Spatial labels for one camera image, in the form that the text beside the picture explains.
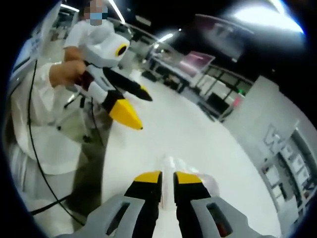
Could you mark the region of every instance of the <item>laboratory room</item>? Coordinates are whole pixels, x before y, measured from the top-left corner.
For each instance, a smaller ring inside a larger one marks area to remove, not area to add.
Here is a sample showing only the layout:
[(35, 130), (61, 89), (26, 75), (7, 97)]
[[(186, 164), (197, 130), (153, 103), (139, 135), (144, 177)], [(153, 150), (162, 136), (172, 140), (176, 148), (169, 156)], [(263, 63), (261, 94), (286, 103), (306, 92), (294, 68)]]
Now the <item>laboratory room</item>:
[(47, 237), (291, 235), (317, 191), (294, 2), (56, 1), (12, 68), (3, 129)]

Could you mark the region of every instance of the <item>desk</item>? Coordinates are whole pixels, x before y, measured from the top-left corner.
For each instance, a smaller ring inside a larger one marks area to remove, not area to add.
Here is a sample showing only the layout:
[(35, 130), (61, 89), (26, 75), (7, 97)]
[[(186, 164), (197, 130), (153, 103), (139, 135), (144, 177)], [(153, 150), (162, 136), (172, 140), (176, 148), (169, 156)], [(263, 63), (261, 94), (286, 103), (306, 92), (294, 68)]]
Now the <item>desk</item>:
[(177, 90), (178, 93), (183, 92), (184, 88), (189, 86), (190, 84), (190, 79), (192, 78), (188, 74), (184, 73), (182, 70), (180, 70), (177, 67), (170, 66), (169, 64), (165, 63), (164, 61), (158, 59), (158, 58), (152, 58), (151, 60), (155, 61), (157, 64), (161, 65), (162, 67), (166, 68), (169, 70), (169, 72), (179, 78), (181, 82), (180, 88)]
[(280, 226), (272, 198), (229, 131), (164, 85), (145, 78), (139, 82), (146, 86), (153, 102), (125, 95), (144, 129), (135, 131), (113, 122), (106, 146), (102, 201), (124, 193), (139, 174), (160, 169), (164, 155), (173, 156), (212, 175), (220, 196), (248, 217), (252, 229), (277, 237)]

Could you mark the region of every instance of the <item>white floor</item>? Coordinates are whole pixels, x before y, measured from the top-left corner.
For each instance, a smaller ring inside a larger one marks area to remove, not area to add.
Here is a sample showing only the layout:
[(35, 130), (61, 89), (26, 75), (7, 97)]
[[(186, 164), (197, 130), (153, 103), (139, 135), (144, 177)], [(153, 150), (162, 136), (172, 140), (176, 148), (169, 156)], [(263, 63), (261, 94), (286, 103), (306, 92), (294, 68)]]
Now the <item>white floor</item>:
[[(57, 62), (61, 61), (63, 58), (63, 51), (62, 51), (62, 45), (63, 40), (57, 40), (55, 42), (51, 42), (50, 46), (45, 50), (43, 57), (41, 58), (41, 62)], [(217, 181), (219, 189), (220, 189), (220, 196), (225, 197), (227, 202), (231, 204), (236, 204), (236, 200), (239, 199), (240, 201), (243, 201), (243, 198), (245, 196), (248, 196), (248, 201), (253, 201), (253, 204), (250, 204), (250, 208), (256, 206), (259, 200), (259, 193), (262, 193), (261, 189), (265, 187), (263, 186), (259, 187), (259, 190), (257, 190), (256, 187), (254, 187), (254, 190), (250, 191), (248, 187), (241, 186), (241, 183), (238, 181), (241, 180), (248, 180), (253, 179), (253, 176), (259, 176), (256, 174), (256, 170), (254, 168), (249, 168), (249, 165), (245, 167), (244, 173), (241, 173), (241, 168), (243, 168), (245, 165), (241, 164), (240, 159), (235, 159), (240, 156), (245, 157), (246, 154), (244, 151), (242, 151), (241, 147), (234, 141), (233, 137), (229, 138), (231, 135), (229, 132), (224, 129), (222, 124), (218, 122), (212, 122), (210, 120), (210, 128), (206, 130), (206, 133), (214, 133), (217, 136), (215, 136), (213, 141), (210, 141), (210, 147), (209, 150), (211, 151), (212, 155), (216, 155), (216, 157), (209, 158), (214, 162), (214, 168), (212, 171), (206, 170), (206, 167), (204, 164), (198, 165), (199, 172), (205, 173), (205, 174), (211, 174)], [(228, 167), (229, 169), (227, 171), (223, 171), (219, 168), (225, 168)], [(239, 179), (236, 179), (235, 174), (235, 168), (239, 170), (238, 176)], [(47, 205), (51, 203), (50, 201), (27, 201), (25, 200), (27, 207), (29, 210), (33, 210), (36, 208), (40, 208), (44, 205)], [(248, 207), (248, 204), (238, 205), (236, 207), (238, 210), (246, 213), (252, 213), (252, 211), (246, 211), (246, 208)], [(265, 210), (263, 210), (261, 213), (258, 213), (258, 220), (249, 220), (249, 224), (251, 227), (256, 227), (257, 223), (261, 220), (262, 216), (267, 215)], [(47, 233), (49, 237), (54, 237), (62, 233), (71, 233), (76, 228), (73, 227), (73, 221), (71, 220), (70, 216), (66, 214), (65, 211), (60, 206), (55, 206), (51, 209), (49, 209), (46, 212), (43, 212), (37, 216), (35, 216), (35, 220), (38, 222), (40, 227)], [(270, 226), (270, 230), (276, 230), (276, 235), (279, 230), (279, 224), (267, 224)]]

